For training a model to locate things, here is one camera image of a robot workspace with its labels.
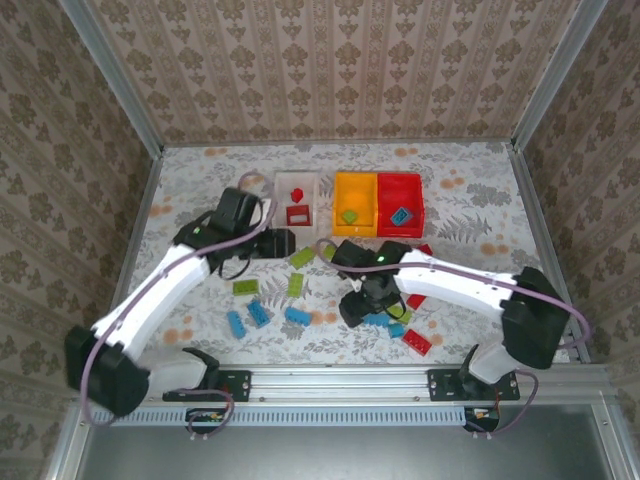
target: green block in tray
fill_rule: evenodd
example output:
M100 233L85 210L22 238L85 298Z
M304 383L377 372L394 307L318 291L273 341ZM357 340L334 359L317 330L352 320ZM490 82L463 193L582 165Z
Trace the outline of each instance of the green block in tray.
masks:
M327 260L331 260L333 258L333 256L336 254L336 247L334 247L333 245L327 245L324 248L322 253L324 254L324 257Z
M233 282L233 295L238 297L240 295L255 295L260 291L257 280L241 280L239 282Z
M290 297L299 298L302 295L302 282L304 281L304 275L301 273L292 273L289 277L289 288L287 295Z
M351 225L353 222L355 222L358 219L358 214L353 210L347 210L342 214L342 219L345 222L347 222L349 225Z
M389 307L387 312L390 313L391 319L394 322L402 323L404 325L409 324L409 320L411 320L411 311L407 308L407 311L402 315L402 307L400 305L394 305L393 307Z
M300 250L298 253L293 255L289 259L289 263L295 267L296 270L304 267L307 263L309 263L316 256L315 252L311 250L309 247L305 247Z

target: red tray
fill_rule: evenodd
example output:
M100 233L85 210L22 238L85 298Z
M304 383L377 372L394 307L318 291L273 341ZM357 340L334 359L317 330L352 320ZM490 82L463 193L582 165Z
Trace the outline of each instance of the red tray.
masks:
M413 217L396 227L391 217L404 207ZM417 173L378 174L378 236L421 238L424 230L422 179Z

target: ventilation slot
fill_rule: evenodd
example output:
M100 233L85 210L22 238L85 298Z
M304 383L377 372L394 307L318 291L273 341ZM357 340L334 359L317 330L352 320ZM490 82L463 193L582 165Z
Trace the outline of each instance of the ventilation slot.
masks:
M186 407L143 407L118 419L113 426L185 426ZM111 419L106 410L94 411L96 422ZM211 425L194 422L194 426ZM237 405L229 426L430 426L464 425L463 407L359 407L359 408L301 408L255 407Z

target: yellow tray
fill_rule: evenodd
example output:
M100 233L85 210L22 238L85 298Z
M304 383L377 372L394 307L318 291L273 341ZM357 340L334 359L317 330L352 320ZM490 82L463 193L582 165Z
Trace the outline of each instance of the yellow tray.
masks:
M333 197L333 234L340 237L378 235L378 175L337 172ZM342 214L351 210L358 218L348 224Z

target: floral wall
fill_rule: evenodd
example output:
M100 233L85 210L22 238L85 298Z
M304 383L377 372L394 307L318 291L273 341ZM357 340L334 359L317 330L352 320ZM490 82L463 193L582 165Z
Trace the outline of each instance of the floral wall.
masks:
M166 144L501 137L576 0L89 0Z
M572 298L640 433L640 3L610 1L525 149Z
M62 343L109 306L150 159L56 1L0 1L0 478L38 478Z

